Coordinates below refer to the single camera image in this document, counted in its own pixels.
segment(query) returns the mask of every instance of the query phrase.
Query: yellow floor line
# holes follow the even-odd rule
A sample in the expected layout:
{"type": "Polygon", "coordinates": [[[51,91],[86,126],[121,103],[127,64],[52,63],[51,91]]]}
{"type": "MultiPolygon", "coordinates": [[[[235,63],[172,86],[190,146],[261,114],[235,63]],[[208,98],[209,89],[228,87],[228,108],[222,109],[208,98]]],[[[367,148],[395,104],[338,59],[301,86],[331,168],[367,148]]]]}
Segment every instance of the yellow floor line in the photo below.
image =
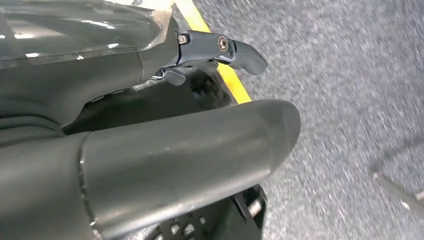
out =
{"type": "MultiPolygon", "coordinates": [[[[211,32],[199,10],[193,3],[193,0],[176,0],[175,4],[192,30],[207,33],[211,32]]],[[[237,74],[231,67],[219,64],[218,72],[237,103],[242,104],[251,101],[249,94],[246,92],[239,77],[237,77],[237,74]]]]}

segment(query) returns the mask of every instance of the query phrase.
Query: hex bolt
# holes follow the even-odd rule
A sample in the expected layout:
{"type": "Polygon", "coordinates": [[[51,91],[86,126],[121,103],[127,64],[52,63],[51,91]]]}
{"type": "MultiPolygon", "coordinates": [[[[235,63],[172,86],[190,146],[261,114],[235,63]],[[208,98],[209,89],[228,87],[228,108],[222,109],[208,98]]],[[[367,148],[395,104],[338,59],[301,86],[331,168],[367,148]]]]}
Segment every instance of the hex bolt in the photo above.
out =
{"type": "Polygon", "coordinates": [[[218,48],[221,52],[228,50],[228,39],[225,36],[218,37],[218,48]]]}
{"type": "Polygon", "coordinates": [[[189,42],[189,38],[186,35],[181,34],[181,35],[178,36],[178,43],[179,44],[183,45],[183,44],[187,44],[188,42],[189,42]]]}

